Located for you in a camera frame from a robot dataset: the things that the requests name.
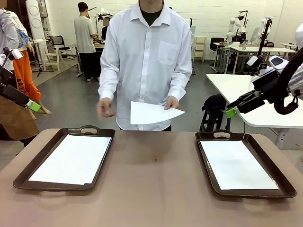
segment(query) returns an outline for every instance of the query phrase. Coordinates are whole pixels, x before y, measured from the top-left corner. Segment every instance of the brown apron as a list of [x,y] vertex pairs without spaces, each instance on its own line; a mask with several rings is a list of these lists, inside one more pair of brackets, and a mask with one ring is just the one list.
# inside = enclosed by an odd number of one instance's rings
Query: brown apron
[[15,140],[23,140],[39,134],[29,111],[0,96],[0,124]]

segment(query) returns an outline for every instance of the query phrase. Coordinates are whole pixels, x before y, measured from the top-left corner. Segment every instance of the shirt cuff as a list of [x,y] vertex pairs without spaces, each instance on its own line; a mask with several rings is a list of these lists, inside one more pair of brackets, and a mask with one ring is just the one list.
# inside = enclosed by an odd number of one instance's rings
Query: shirt cuff
[[168,96],[174,96],[178,101],[185,95],[186,91],[178,91],[177,89],[170,89]]
[[102,91],[101,95],[100,95],[100,100],[102,98],[109,98],[110,100],[114,99],[114,94],[111,93],[110,91]]

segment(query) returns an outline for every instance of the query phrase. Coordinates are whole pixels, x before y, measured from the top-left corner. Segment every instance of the tray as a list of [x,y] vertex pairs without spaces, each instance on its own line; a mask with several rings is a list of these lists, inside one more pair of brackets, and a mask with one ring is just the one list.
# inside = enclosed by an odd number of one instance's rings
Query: tray
[[[243,198],[293,198],[297,195],[296,190],[269,158],[261,146],[255,141],[255,139],[248,134],[232,133],[226,130],[218,130],[214,132],[198,132],[196,133],[196,139],[200,148],[205,167],[207,169],[209,179],[211,181],[214,191],[224,196],[235,196]],[[255,159],[260,163],[263,169],[268,175],[276,182],[278,189],[275,190],[221,190],[216,177],[213,173],[212,167],[208,162],[207,156],[203,150],[200,141],[210,140],[224,140],[224,141],[242,141],[248,150],[252,153]]]
[[19,189],[31,189],[31,190],[51,191],[51,192],[84,191],[92,188],[96,183],[97,177],[99,175],[102,164],[107,155],[107,151],[111,142],[109,143],[109,146],[98,167],[98,170],[96,172],[96,175],[92,183],[77,185],[77,184],[63,184],[63,183],[34,182],[28,180],[32,176],[32,174],[41,166],[41,164],[51,155],[51,153],[57,148],[57,146],[62,142],[62,140],[67,135],[111,137],[113,139],[115,132],[116,132],[115,130],[99,129],[91,125],[83,126],[78,129],[67,129],[67,128],[60,129],[54,135],[54,137],[46,144],[46,146],[25,167],[25,169],[19,174],[19,176],[14,180],[13,182],[14,187]]

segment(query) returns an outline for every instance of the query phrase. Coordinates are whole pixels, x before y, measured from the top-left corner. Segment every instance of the man's right hand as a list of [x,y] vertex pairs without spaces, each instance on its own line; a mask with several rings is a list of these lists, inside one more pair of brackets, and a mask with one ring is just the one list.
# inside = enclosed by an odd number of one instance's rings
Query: man's right hand
[[99,118],[113,117],[116,113],[110,113],[110,107],[112,106],[112,100],[110,98],[102,98],[97,104],[97,113]]

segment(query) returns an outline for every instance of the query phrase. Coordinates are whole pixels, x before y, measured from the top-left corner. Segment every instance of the black undershirt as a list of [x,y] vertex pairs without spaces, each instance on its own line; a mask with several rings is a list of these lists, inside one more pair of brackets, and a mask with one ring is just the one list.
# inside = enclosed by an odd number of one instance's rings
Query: black undershirt
[[149,26],[151,26],[155,22],[155,20],[160,16],[161,12],[162,10],[155,13],[147,13],[141,10],[142,16],[146,20]]

